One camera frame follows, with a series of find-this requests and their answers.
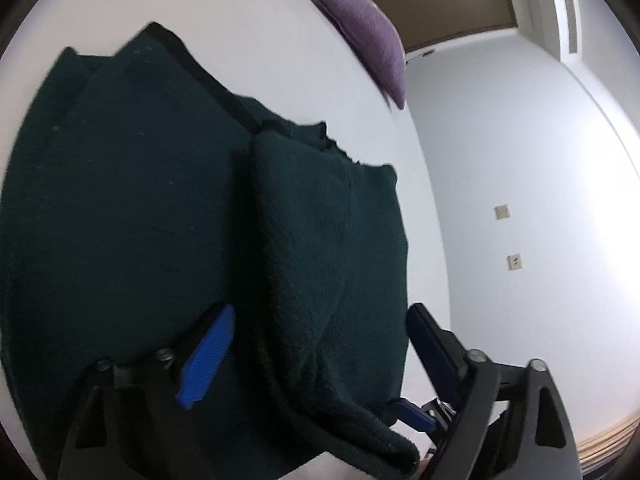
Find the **dark green knitted garment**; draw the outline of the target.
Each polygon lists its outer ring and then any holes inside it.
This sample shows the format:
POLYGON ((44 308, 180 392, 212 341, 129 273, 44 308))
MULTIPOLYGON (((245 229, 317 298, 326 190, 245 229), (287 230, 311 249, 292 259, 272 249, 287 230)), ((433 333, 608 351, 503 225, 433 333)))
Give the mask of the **dark green knitted garment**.
POLYGON ((230 304, 231 346, 186 410, 217 479, 329 453, 407 479, 393 430, 408 243, 388 165, 237 96, 151 24, 112 56, 63 50, 1 194, 1 362, 44 474, 107 359, 183 364, 230 304))

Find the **purple cushion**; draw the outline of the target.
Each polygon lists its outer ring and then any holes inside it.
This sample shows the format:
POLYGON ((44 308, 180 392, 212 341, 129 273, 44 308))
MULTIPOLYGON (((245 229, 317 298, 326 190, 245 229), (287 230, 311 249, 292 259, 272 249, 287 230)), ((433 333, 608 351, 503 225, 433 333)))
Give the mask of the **purple cushion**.
POLYGON ((405 49, 399 32, 373 0, 314 0, 395 105, 406 107, 405 49))

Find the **white bed mattress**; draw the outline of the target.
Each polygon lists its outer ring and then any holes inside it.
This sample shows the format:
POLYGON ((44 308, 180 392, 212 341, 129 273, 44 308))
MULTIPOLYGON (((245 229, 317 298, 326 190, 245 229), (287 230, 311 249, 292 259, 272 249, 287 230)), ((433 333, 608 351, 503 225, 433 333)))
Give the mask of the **white bed mattress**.
POLYGON ((203 70, 299 124, 324 122, 358 162, 390 164, 409 242, 408 292, 450 319, 444 248, 416 126, 382 95, 311 0, 40 0, 1 59, 1 156, 67 47, 111 55, 151 22, 174 32, 203 70))

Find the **brown wooden door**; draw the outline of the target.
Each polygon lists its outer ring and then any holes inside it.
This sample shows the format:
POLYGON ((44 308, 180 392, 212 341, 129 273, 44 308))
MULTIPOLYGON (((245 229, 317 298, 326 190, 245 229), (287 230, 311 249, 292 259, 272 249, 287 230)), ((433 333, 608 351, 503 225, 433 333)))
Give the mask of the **brown wooden door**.
POLYGON ((442 42, 518 26, 512 0, 372 0, 410 53, 442 42))

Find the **lower wall socket plate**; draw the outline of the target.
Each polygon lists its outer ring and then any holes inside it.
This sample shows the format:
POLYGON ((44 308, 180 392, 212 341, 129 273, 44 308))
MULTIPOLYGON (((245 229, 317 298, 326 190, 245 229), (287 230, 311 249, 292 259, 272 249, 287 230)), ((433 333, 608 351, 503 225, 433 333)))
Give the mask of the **lower wall socket plate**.
POLYGON ((520 254, 508 255, 506 257, 510 271, 521 270, 523 267, 522 256, 520 254))

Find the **upper wall switch plate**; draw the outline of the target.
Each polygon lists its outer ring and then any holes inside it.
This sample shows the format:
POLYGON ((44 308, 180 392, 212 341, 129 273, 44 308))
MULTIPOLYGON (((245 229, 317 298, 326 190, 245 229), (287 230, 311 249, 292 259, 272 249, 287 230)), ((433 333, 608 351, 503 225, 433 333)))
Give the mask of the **upper wall switch plate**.
POLYGON ((498 220, 510 218, 509 206, 507 204, 495 206, 495 215, 498 220))

